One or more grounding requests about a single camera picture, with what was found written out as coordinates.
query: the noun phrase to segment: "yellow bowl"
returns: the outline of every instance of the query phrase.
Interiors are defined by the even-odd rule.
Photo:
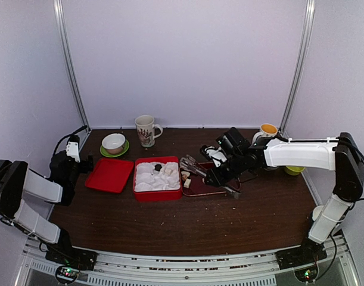
[[[284,170],[286,174],[291,176],[297,176],[303,172],[305,167],[298,167],[298,166],[285,166]]]

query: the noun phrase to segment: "small white cup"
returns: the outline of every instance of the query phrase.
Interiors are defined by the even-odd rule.
[[[260,126],[260,131],[253,136],[252,143],[254,143],[258,137],[274,137],[278,133],[278,128],[272,124],[264,123]]]
[[[152,147],[155,139],[163,133],[163,128],[159,124],[154,124],[155,118],[150,115],[141,115],[135,119],[136,131],[143,147]],[[160,130],[158,135],[155,134],[155,128]]]
[[[125,136],[119,133],[112,133],[102,140],[102,147],[104,147],[109,154],[115,155],[123,151],[125,142]]]

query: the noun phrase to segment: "brown tabletop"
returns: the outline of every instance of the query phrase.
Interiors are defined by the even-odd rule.
[[[109,133],[123,132],[129,151],[120,159],[190,154],[205,161],[202,145],[216,145],[225,129],[165,129],[156,145],[145,149],[135,130],[93,130],[83,150],[95,163],[99,147]],[[241,130],[251,138],[255,129]],[[133,173],[121,194],[85,187],[80,175],[71,206],[55,206],[51,222],[69,231],[78,247],[118,253],[193,256],[249,253],[300,244],[315,207],[302,176],[282,169],[259,172],[242,186],[236,200],[225,194],[182,197],[178,201],[139,203],[132,192]]]

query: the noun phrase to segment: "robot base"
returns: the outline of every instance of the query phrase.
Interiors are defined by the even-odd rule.
[[[311,251],[306,247],[295,247],[276,252],[278,266],[281,270],[286,268],[295,268],[302,265],[310,264],[315,260],[322,260],[327,258],[326,251],[321,248],[317,251]]]
[[[69,266],[73,269],[78,270],[90,270],[94,269],[94,265],[96,264],[97,260],[97,253],[94,251],[83,250],[74,248],[74,256],[77,257],[79,260],[71,260],[64,257],[62,254],[56,251],[49,251],[45,255],[45,259],[49,261],[53,261],[59,263],[61,265]]]

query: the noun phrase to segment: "white cup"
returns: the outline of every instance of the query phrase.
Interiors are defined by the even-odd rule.
[[[254,143],[258,137],[274,137],[278,133],[278,128],[272,124],[264,123],[260,126],[260,131],[253,136],[252,143]]]
[[[163,133],[163,128],[159,124],[154,124],[155,118],[150,115],[141,115],[135,119],[136,131],[143,147],[151,147],[155,144],[155,139]],[[155,128],[160,130],[158,135],[155,134]]]

